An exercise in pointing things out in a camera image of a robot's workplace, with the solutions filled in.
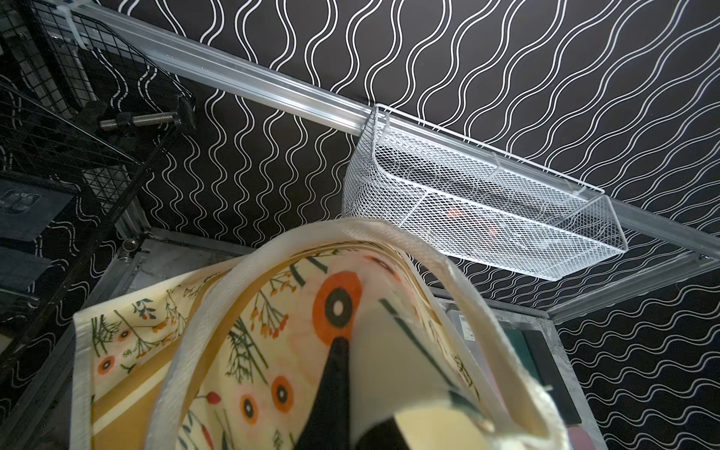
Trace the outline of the dark green pencil case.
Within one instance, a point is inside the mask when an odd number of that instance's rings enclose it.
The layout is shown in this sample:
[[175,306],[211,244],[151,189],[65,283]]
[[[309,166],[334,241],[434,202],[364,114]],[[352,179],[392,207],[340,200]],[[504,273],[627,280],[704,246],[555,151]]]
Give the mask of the dark green pencil case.
[[504,333],[509,339],[523,367],[525,367],[526,371],[528,371],[528,373],[532,375],[532,378],[534,378],[534,380],[542,384],[542,378],[538,372],[536,363],[534,363],[534,358],[531,354],[530,347],[522,331],[512,328],[504,328]]

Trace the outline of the black pencil case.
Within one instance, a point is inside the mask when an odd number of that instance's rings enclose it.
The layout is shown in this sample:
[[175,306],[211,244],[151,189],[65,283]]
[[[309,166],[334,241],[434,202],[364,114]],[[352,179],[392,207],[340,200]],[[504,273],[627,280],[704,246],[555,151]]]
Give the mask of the black pencil case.
[[568,426],[579,425],[581,416],[543,334],[537,330],[523,330],[522,333],[540,381],[543,386],[549,388],[549,395],[555,402],[562,420]]

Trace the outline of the translucent grey pencil case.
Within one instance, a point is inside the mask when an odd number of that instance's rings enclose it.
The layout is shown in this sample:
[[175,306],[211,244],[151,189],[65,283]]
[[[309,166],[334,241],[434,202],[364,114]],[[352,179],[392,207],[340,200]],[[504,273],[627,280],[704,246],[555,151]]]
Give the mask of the translucent grey pencil case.
[[455,326],[455,328],[457,329],[457,332],[459,332],[459,335],[461,335],[461,337],[463,338],[463,341],[468,347],[470,354],[474,357],[474,360],[476,361],[478,367],[480,367],[480,371],[482,371],[496,394],[500,395],[500,389],[498,388],[497,382],[495,381],[493,372],[491,370],[491,367],[489,366],[489,362],[483,350],[476,341],[474,332],[470,328],[470,324],[467,322],[465,316],[457,309],[450,309],[446,314],[452,322],[453,326]]

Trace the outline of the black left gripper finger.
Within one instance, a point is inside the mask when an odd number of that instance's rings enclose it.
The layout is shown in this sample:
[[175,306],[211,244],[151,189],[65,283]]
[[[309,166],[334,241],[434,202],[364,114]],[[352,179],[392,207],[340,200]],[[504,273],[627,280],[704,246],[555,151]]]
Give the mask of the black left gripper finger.
[[320,386],[296,449],[407,449],[395,419],[373,426],[357,442],[351,440],[350,344],[333,340]]

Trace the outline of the cream canvas tote bag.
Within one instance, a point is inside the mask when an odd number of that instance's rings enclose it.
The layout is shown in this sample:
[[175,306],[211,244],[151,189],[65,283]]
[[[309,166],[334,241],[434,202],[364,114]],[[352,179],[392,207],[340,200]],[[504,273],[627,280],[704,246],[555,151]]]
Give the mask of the cream canvas tote bag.
[[350,344],[353,443],[393,418],[407,449],[570,446],[467,277],[381,220],[305,225],[73,321],[73,449],[296,449],[336,338]]

